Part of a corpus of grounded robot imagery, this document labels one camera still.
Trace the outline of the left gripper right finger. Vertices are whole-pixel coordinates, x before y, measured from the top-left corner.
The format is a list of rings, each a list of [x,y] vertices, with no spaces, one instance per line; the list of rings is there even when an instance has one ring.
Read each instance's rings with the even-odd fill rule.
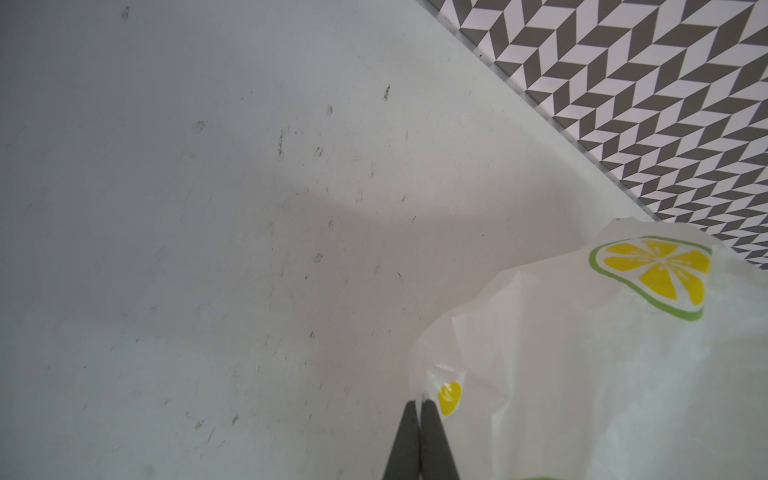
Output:
[[[433,400],[422,402],[420,421],[421,478],[459,480],[440,412]]]

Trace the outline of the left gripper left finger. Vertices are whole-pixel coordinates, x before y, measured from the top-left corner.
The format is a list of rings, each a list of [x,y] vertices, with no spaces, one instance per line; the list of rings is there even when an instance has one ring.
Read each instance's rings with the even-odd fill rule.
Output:
[[[406,403],[395,435],[383,480],[420,479],[420,425],[414,401]]]

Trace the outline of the white lemon print plastic bag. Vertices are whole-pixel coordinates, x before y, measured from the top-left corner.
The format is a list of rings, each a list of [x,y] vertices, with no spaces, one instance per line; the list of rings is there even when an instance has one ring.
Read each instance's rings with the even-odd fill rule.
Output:
[[[464,479],[767,475],[767,274],[687,224],[617,219],[499,273],[408,373]]]

